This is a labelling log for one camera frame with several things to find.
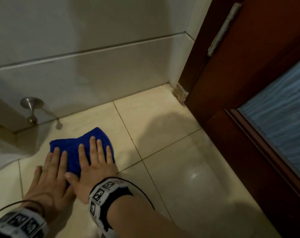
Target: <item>tile floor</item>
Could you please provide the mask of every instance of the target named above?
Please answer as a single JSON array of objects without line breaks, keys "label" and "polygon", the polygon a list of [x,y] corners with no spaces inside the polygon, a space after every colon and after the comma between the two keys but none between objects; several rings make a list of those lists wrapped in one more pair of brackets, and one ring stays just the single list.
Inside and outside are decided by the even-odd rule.
[{"label": "tile floor", "polygon": [[[120,176],[143,189],[156,210],[182,229],[197,237],[280,237],[168,84],[60,122],[59,129],[52,121],[17,134],[20,148],[34,155],[0,171],[0,207],[22,198],[51,140],[100,127],[113,144]],[[85,205],[76,200],[63,216],[51,237],[96,237]]]}]

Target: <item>finger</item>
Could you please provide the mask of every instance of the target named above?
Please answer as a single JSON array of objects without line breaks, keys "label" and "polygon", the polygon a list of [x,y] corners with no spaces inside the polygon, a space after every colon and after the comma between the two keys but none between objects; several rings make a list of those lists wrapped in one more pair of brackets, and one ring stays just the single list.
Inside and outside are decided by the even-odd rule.
[{"label": "finger", "polygon": [[89,163],[88,163],[88,160],[87,160],[86,154],[85,154],[84,144],[80,144],[78,146],[78,156],[80,158],[80,167],[81,167],[81,169],[89,167]]},{"label": "finger", "polygon": [[37,166],[35,168],[33,180],[32,180],[32,183],[31,183],[31,186],[30,186],[29,189],[34,188],[39,183],[39,180],[40,180],[40,177],[41,177],[41,173],[42,173],[42,166],[39,165],[39,166]]},{"label": "finger", "polygon": [[57,172],[59,170],[59,163],[60,163],[60,148],[55,147],[53,151],[52,160],[49,165],[49,170],[47,172],[47,179],[56,180]]},{"label": "finger", "polygon": [[90,147],[91,164],[93,166],[96,166],[99,163],[99,161],[97,155],[96,138],[94,136],[92,136],[89,140],[89,147]]},{"label": "finger", "polygon": [[51,163],[51,160],[52,160],[52,156],[53,156],[53,154],[51,152],[49,152],[46,156],[44,165],[42,167],[42,173],[41,173],[39,183],[44,182],[47,178],[47,173],[48,173],[49,166],[50,166],[50,163]]},{"label": "finger", "polygon": [[75,193],[74,193],[73,186],[70,185],[70,186],[67,188],[67,190],[66,190],[66,192],[65,192],[65,194],[64,194],[64,196],[63,196],[62,203],[65,204],[65,206],[67,206],[67,205],[69,205],[69,204],[74,203],[75,199],[76,199],[76,195],[75,195]]},{"label": "finger", "polygon": [[65,173],[65,179],[71,184],[74,193],[78,196],[80,193],[80,179],[77,177],[77,175],[71,173],[71,172],[66,172]]},{"label": "finger", "polygon": [[104,149],[103,144],[101,143],[101,140],[97,140],[97,153],[98,153],[98,160],[101,164],[106,164],[105,155],[104,155]]},{"label": "finger", "polygon": [[60,160],[60,166],[59,166],[59,171],[57,173],[57,180],[58,181],[65,181],[65,173],[67,170],[67,152],[66,150],[63,151],[61,155],[61,160]]},{"label": "finger", "polygon": [[112,153],[109,145],[107,145],[106,147],[106,157],[107,157],[107,164],[113,164]]}]

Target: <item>door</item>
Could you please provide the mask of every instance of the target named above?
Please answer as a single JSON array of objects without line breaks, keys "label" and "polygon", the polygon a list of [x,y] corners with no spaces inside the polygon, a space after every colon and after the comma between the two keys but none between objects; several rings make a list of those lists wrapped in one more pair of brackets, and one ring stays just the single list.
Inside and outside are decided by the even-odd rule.
[{"label": "door", "polygon": [[285,237],[300,237],[300,179],[236,109],[299,60],[300,0],[244,0],[185,101]]}]

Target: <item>hand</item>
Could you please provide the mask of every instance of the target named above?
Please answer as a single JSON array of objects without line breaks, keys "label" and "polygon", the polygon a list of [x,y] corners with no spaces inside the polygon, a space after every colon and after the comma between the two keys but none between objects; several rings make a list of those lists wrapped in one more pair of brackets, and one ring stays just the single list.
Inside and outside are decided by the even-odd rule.
[{"label": "hand", "polygon": [[[76,198],[72,186],[67,188],[65,173],[67,169],[67,152],[60,159],[60,149],[49,152],[43,167],[37,166],[29,191],[24,200],[36,200],[45,209],[44,219],[51,224],[59,213]],[[40,207],[32,202],[23,203],[23,207],[32,207],[41,212]]]},{"label": "hand", "polygon": [[116,176],[118,173],[118,168],[116,164],[113,163],[112,153],[110,147],[106,147],[106,158],[105,160],[103,145],[101,140],[97,140],[92,136],[89,140],[90,146],[90,158],[91,165],[89,166],[88,160],[86,158],[84,145],[80,144],[78,147],[78,154],[80,157],[80,167],[81,174],[78,178],[75,174],[67,172],[65,178],[74,188],[76,196],[84,204],[88,204],[89,194],[92,188],[104,178]]}]

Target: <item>person's left hand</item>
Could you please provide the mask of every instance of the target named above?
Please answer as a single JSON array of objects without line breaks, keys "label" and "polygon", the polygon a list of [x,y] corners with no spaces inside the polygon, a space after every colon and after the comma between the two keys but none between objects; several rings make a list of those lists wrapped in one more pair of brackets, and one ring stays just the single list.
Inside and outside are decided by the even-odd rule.
[{"label": "person's left hand", "polygon": [[[36,167],[32,184],[24,196],[24,200],[35,200],[43,205],[44,219],[48,224],[76,198],[72,186],[67,188],[64,177],[66,169],[67,152],[64,151],[60,159],[60,149],[55,148],[53,153],[48,153],[43,167]],[[40,207],[32,202],[23,203],[21,206],[37,209],[41,213]]]}]

